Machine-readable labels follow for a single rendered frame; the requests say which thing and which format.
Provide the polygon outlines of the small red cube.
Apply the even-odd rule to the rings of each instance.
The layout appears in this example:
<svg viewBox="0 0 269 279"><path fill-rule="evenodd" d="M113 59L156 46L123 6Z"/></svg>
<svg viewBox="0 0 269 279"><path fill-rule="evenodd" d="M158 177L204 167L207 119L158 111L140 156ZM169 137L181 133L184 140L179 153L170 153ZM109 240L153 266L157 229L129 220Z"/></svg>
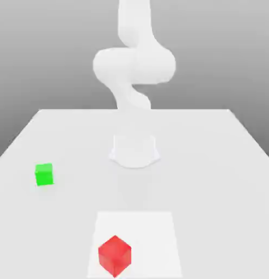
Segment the small red cube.
<svg viewBox="0 0 269 279"><path fill-rule="evenodd" d="M98 248L98 257L100 265L116 278L131 265L132 247L114 235Z"/></svg>

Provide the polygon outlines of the small green cube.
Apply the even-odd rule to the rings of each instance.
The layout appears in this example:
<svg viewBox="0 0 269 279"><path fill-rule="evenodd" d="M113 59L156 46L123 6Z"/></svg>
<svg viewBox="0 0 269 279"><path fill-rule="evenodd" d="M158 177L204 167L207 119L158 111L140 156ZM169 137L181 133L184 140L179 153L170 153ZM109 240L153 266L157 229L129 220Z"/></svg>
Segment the small green cube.
<svg viewBox="0 0 269 279"><path fill-rule="evenodd" d="M51 163L37 164L35 178L38 186L53 185L53 166Z"/></svg>

